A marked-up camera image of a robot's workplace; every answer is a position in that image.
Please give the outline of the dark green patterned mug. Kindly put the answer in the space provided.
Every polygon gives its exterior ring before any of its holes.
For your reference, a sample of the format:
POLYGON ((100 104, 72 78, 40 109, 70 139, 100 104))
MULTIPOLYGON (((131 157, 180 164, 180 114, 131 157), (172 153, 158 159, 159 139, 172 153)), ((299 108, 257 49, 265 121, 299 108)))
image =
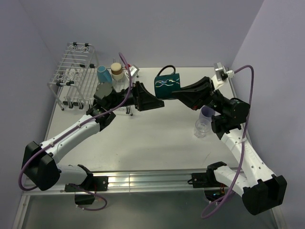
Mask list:
POLYGON ((163 67, 154 78, 155 96, 160 100, 174 99, 172 92, 179 91, 180 89, 180 75, 176 73, 176 68, 173 65, 163 67), (173 72, 162 75, 162 72, 167 68, 172 68, 173 72))

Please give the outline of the cream steel cup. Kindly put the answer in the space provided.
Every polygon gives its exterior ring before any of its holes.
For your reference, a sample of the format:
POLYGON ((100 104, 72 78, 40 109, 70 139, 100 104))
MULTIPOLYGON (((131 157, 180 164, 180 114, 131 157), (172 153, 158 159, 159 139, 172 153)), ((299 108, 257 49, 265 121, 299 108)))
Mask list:
POLYGON ((116 81, 121 80, 124 77, 122 65, 119 62, 114 62, 111 66, 112 78, 116 81))

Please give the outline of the blue ceramic mug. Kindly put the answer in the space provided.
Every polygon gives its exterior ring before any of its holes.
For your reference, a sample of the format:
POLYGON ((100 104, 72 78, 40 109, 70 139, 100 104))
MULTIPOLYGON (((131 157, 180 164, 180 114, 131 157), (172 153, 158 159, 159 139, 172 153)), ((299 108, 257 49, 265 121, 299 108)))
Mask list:
POLYGON ((97 68, 97 78, 99 83, 112 83, 112 76, 109 70, 103 65, 97 68))

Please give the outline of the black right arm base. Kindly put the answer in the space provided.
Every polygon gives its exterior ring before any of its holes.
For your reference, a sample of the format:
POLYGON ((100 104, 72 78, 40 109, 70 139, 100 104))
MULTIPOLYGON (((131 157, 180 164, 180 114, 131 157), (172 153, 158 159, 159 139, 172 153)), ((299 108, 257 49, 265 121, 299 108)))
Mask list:
POLYGON ((192 173, 191 179, 187 181, 193 188, 204 188, 204 194, 210 201, 214 201, 225 195, 226 185, 210 178, 206 172, 192 173))

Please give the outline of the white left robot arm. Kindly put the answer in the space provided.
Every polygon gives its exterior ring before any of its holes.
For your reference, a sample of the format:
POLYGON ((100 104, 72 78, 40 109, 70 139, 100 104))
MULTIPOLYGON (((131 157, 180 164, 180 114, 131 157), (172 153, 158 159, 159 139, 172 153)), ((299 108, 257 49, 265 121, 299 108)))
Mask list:
POLYGON ((149 93, 143 83, 136 82, 120 92, 110 83, 101 83, 94 94, 93 106, 75 124, 41 144, 30 142, 24 153, 19 186, 26 175, 41 191, 55 184, 76 185, 88 190, 93 185, 93 173, 83 165, 59 166, 58 163, 78 144, 105 129, 116 117, 114 111, 134 105, 138 111, 164 107, 164 102, 149 93))

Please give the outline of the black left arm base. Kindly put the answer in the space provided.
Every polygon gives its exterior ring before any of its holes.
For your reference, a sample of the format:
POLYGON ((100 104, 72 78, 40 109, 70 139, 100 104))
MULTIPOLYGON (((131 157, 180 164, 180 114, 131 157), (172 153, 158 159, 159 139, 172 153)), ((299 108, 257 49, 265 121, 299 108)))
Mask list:
POLYGON ((74 202, 77 207, 87 211, 98 211, 106 208, 107 200, 98 194, 98 191, 106 191, 108 187, 108 177, 95 177, 93 173, 83 165, 66 166, 61 173, 60 182, 65 184, 64 192, 83 192, 75 194, 74 202), (93 204, 96 198, 104 201, 100 208, 87 208, 87 205, 93 204))

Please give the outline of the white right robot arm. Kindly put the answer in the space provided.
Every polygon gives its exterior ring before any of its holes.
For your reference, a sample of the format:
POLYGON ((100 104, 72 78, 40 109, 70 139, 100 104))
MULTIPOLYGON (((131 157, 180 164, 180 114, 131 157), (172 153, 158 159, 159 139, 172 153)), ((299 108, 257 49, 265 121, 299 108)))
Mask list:
POLYGON ((218 80, 216 76, 204 77, 196 83, 174 90, 171 97, 193 110, 207 106, 218 112, 217 116, 212 116, 212 131, 239 163, 236 171, 224 162, 213 163, 208 166, 203 178, 192 175, 193 186, 226 185, 229 189, 225 196, 217 200, 219 204, 235 192, 242 198, 248 212, 258 215, 282 204, 287 181, 268 168, 247 140, 245 133, 250 103, 223 96, 220 87, 228 82, 227 79, 218 80))

